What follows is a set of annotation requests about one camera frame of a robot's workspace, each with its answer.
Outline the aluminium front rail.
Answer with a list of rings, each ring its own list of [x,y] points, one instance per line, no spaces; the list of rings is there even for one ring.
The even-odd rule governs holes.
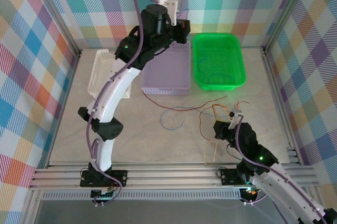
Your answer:
[[[31,189],[58,190],[79,189],[80,172],[86,162],[51,162],[48,168],[36,169]],[[126,189],[208,189],[220,188],[216,176],[219,163],[115,163],[114,170],[127,170]]]

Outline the green plastic basket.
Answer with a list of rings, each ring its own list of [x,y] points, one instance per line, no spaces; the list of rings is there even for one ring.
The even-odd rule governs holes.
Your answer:
[[[192,41],[193,74],[205,91],[232,91],[244,85],[246,71],[239,39],[230,33],[200,33]]]

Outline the aluminium frame post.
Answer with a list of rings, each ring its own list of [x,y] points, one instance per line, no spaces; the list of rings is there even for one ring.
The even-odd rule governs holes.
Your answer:
[[[57,27],[60,29],[60,32],[64,36],[65,40],[68,42],[68,45],[72,52],[77,56],[80,57],[81,50],[78,48],[75,40],[73,39],[69,29],[67,28],[60,11],[56,7],[56,4],[53,0],[42,0],[46,9],[51,15],[51,18],[55,21]]]
[[[289,16],[293,12],[297,2],[299,0],[283,0],[280,4],[280,8],[275,16],[275,19],[268,30],[265,41],[261,46],[263,53],[268,55],[268,52],[271,50],[272,46],[277,40],[277,37],[281,33],[282,28],[284,27]]]

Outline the controller circuit board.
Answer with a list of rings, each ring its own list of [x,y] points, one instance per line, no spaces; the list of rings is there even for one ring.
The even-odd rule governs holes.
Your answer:
[[[91,190],[90,197],[95,200],[110,200],[115,196],[115,191]]]
[[[258,198],[259,189],[257,188],[242,188],[240,189],[240,196],[244,200],[256,200]]]

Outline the grey metal panel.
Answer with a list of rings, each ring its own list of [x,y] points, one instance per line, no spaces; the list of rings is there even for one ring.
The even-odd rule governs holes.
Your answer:
[[[254,206],[237,200],[120,200],[99,208],[91,201],[42,201],[34,224],[285,224],[269,199]]]

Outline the white plastic basket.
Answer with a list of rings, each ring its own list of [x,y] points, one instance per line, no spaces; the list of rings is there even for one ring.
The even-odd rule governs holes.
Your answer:
[[[97,50],[90,82],[87,88],[88,93],[97,98],[107,80],[117,73],[123,66],[124,62],[115,58],[115,49]]]

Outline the purple plastic basket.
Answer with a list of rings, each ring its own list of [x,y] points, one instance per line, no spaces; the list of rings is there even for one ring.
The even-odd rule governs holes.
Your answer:
[[[188,95],[191,81],[191,44],[172,43],[143,68],[145,94]]]

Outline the aluminium side rail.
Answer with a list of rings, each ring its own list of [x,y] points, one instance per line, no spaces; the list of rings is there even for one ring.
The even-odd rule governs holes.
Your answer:
[[[285,104],[283,102],[283,97],[280,88],[277,85],[276,75],[273,72],[270,59],[267,52],[264,51],[263,47],[260,47],[260,54],[262,62],[266,71],[266,76],[269,82],[271,93],[273,96],[273,102],[276,108],[277,117],[279,119],[282,132],[284,133],[286,140],[288,142],[287,152],[292,152],[292,155],[288,154],[291,164],[303,165],[303,160],[300,155],[300,151],[296,144],[294,132],[287,114]]]
[[[88,158],[85,121],[77,112],[80,106],[86,105],[90,100],[86,89],[90,78],[87,71],[91,70],[91,66],[92,59],[88,50],[81,50],[75,61],[56,131],[49,145],[45,168],[56,161],[85,161]]]

